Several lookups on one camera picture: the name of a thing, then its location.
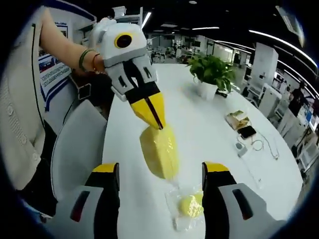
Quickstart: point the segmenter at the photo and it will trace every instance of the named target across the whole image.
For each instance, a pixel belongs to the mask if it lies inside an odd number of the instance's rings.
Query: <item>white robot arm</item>
[[[140,26],[104,18],[94,26],[89,46],[101,54],[115,95],[129,101],[136,116],[162,129],[164,102]]]

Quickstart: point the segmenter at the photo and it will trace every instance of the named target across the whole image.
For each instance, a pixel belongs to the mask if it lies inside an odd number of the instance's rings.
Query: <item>ceiling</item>
[[[249,30],[255,30],[280,38],[301,49],[316,62],[319,62],[317,61],[317,59],[319,60],[319,47],[314,44],[314,42],[319,42],[319,37],[317,37],[318,34],[315,28],[311,28],[313,18],[309,17],[317,13],[311,7],[312,5],[306,4],[308,0],[303,0],[303,4],[295,4],[293,1],[288,3],[288,1],[282,0],[241,0],[236,3],[196,0],[197,4],[190,4],[188,0],[148,1],[149,3],[129,0],[106,2],[101,2],[100,0],[68,1],[81,6],[98,18],[105,17],[105,13],[111,7],[124,5],[127,8],[127,14],[136,14],[139,13],[139,7],[143,6],[145,15],[146,12],[152,12],[143,29],[146,33],[154,30],[164,30],[164,33],[174,31],[176,34],[180,33],[189,36],[204,35],[214,40],[234,42],[251,48],[255,48],[256,42],[261,42],[274,47],[279,54],[279,60],[299,72],[319,92],[319,82],[316,80],[317,76],[313,73],[317,72],[317,69],[307,58],[279,41],[249,32]],[[306,36],[304,48],[301,47],[298,36],[288,31],[275,8],[277,5],[283,6],[297,16]],[[171,23],[177,25],[177,27],[161,27],[163,23]],[[218,26],[219,29],[191,30],[192,28],[210,26]],[[291,69],[281,63],[278,63],[278,68],[281,70],[286,69],[298,77]]]

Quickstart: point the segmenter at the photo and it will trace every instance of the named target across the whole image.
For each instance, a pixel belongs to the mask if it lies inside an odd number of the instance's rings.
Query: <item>white table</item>
[[[237,92],[226,99],[216,95],[212,102],[204,101],[194,92],[192,75],[185,65],[154,64],[154,67],[164,95],[166,122],[172,126],[178,146],[180,186],[201,183],[202,162],[222,163],[237,183],[245,183],[266,201],[267,211],[274,219],[286,220],[303,181],[291,151],[271,123]],[[274,153],[277,145],[278,160],[271,156],[266,142],[263,150],[251,150],[245,163],[237,156],[238,134],[224,120],[227,113],[235,110],[248,114],[252,126],[268,139]],[[128,102],[114,98],[103,162],[120,163],[119,238],[203,239],[204,224],[182,233],[173,229],[165,200],[165,193],[173,186],[148,170],[139,141],[146,127]]]

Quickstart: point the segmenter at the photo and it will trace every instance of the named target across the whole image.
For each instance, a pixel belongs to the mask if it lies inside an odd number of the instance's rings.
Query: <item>computer monitor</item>
[[[200,41],[194,41],[193,46],[200,47]]]
[[[313,116],[311,117],[310,121],[309,121],[309,126],[310,126],[310,128],[311,128],[313,131],[315,131],[316,128],[317,128],[317,126],[318,126],[318,124],[319,124],[319,117],[313,115]]]

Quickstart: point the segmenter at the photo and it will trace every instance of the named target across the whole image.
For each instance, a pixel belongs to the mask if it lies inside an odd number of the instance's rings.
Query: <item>plastic bag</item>
[[[201,185],[175,188],[165,196],[175,230],[187,231],[205,221]]]

